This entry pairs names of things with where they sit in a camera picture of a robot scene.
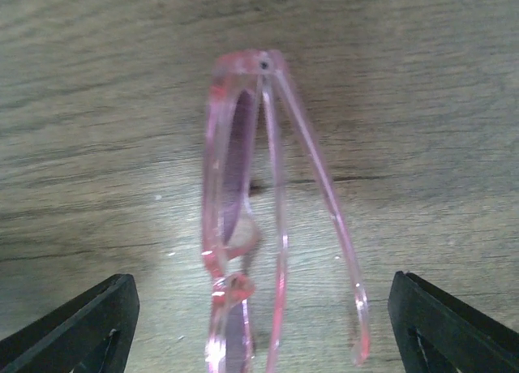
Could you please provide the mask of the pink transparent sunglasses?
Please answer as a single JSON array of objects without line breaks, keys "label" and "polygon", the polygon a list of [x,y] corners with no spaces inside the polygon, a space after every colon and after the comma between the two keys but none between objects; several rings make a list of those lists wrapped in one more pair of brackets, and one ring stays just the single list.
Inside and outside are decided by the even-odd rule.
[{"label": "pink transparent sunglasses", "polygon": [[281,102],[308,156],[348,267],[359,322],[352,355],[363,364],[371,351],[367,294],[333,180],[313,127],[297,94],[283,54],[248,49],[217,59],[206,111],[201,213],[201,257],[212,280],[212,307],[205,344],[210,372],[248,372],[254,356],[249,301],[255,287],[246,271],[229,272],[228,262],[254,250],[257,231],[232,244],[241,219],[250,220],[251,159],[259,116],[264,116],[272,163],[277,233],[276,296],[266,369],[275,371],[285,313],[289,235],[281,131],[276,110]]}]

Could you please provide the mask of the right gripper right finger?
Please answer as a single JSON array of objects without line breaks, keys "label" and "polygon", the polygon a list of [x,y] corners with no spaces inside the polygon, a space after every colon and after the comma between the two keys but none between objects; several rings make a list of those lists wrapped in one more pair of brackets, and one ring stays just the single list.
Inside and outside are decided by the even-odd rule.
[{"label": "right gripper right finger", "polygon": [[396,272],[388,298],[407,372],[517,372],[518,333],[412,272]]}]

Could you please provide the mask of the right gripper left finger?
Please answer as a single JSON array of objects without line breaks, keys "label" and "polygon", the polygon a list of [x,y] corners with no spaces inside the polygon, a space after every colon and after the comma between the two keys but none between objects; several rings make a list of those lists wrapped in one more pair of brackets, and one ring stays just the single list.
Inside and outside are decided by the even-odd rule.
[{"label": "right gripper left finger", "polygon": [[2,372],[123,372],[139,317],[131,274],[114,274],[1,340]]}]

